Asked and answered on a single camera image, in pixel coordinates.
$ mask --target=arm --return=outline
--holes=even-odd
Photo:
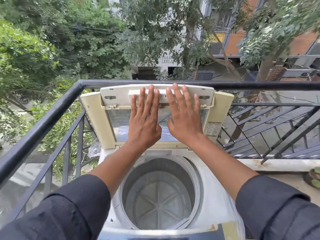
[[[128,141],[88,174],[50,193],[36,208],[0,230],[0,239],[97,239],[112,196],[141,154],[161,137],[159,91],[132,97]]]
[[[311,240],[320,236],[320,208],[297,189],[273,178],[259,175],[230,156],[202,131],[200,102],[194,107],[185,86],[182,96],[173,85],[167,97],[172,111],[170,133],[191,148],[208,166],[234,199],[236,208],[254,239]]]
[[[171,119],[168,121],[170,133],[202,159],[229,195],[236,200],[242,185],[258,174],[221,150],[203,134],[198,96],[194,95],[193,107],[186,86],[182,86],[184,96],[182,96],[176,83],[173,85],[173,89],[178,104],[171,89],[166,90],[174,122]]]

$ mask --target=top-load washing machine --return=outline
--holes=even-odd
[[[99,163],[128,139],[131,98],[139,96],[141,87],[147,94],[149,84],[133,84],[81,95],[101,143]],[[154,85],[160,92],[161,139],[122,181],[98,239],[243,239],[243,222],[233,200],[202,160],[169,133],[167,87],[172,89],[170,84]],[[187,87],[192,98],[199,96],[203,132],[215,142],[234,96]]]

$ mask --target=transparent lid window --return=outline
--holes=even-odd
[[[116,141],[127,141],[129,131],[130,109],[111,109],[107,110],[111,126],[115,135]],[[208,109],[201,109],[201,123],[205,123]],[[162,128],[161,139],[159,142],[177,142],[178,140],[173,137],[167,127],[168,118],[171,118],[170,109],[159,109],[158,123]]]

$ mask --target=rolled-up sleeve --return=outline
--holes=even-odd
[[[4,226],[0,239],[97,239],[110,202],[105,183],[94,175],[83,175]]]
[[[240,189],[235,205],[254,239],[320,236],[320,208],[306,194],[276,179],[251,178]]]

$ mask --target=washing machine drum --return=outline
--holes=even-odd
[[[184,165],[187,163],[185,158],[155,158],[130,172],[123,186],[122,204],[135,228],[181,229],[190,223],[198,208],[195,186],[199,182],[193,167]]]

